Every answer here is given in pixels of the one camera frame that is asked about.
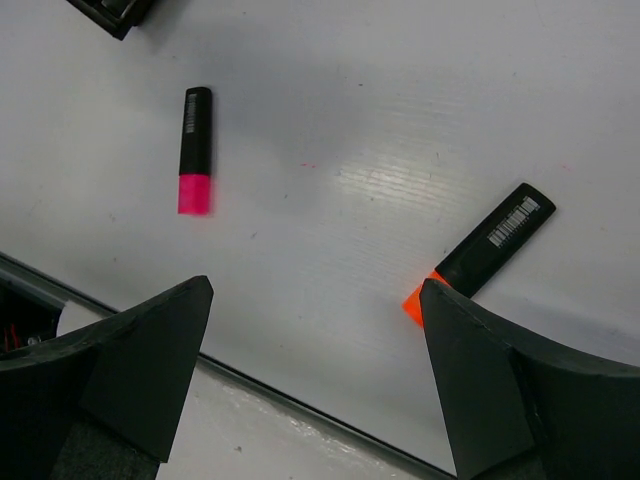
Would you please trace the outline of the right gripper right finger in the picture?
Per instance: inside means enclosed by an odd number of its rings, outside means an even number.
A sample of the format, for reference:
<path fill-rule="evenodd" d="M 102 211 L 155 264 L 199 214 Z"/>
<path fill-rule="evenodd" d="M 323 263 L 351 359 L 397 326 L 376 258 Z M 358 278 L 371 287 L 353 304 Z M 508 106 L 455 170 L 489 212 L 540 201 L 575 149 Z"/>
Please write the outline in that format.
<path fill-rule="evenodd" d="M 460 479 L 636 479 L 639 369 L 428 279 L 423 329 Z"/>

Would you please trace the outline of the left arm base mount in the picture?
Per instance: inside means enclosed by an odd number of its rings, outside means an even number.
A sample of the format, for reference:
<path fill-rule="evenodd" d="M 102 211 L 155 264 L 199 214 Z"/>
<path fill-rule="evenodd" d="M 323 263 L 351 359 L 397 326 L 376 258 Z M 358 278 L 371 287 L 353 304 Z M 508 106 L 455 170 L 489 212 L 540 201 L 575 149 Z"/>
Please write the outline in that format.
<path fill-rule="evenodd" d="M 38 274 L 1 256 L 1 353 L 57 336 L 65 301 Z"/>

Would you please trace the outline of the pink highlighter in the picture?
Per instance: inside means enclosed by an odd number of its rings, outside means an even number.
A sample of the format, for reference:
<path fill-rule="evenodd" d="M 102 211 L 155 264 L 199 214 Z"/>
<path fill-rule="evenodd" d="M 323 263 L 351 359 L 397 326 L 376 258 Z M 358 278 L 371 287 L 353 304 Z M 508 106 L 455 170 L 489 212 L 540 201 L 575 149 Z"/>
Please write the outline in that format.
<path fill-rule="evenodd" d="M 206 216 L 211 209 L 213 92 L 200 86 L 185 92 L 179 160 L 181 215 Z"/>

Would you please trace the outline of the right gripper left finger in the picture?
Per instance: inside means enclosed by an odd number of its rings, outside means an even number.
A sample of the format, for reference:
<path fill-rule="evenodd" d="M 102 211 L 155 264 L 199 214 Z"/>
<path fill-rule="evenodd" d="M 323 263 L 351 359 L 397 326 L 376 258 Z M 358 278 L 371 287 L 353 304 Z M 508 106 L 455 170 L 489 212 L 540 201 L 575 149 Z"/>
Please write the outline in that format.
<path fill-rule="evenodd" d="M 4 479 L 153 479 L 168 461 L 214 292 L 192 277 L 1 354 Z"/>

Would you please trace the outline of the orange highlighter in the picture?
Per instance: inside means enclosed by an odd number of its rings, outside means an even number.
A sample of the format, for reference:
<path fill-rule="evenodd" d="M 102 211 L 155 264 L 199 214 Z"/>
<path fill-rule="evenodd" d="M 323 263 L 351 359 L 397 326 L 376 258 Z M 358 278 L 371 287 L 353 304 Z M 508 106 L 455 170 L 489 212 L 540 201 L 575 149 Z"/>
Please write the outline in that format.
<path fill-rule="evenodd" d="M 471 298 L 556 211 L 555 204 L 522 183 L 428 275 Z"/>

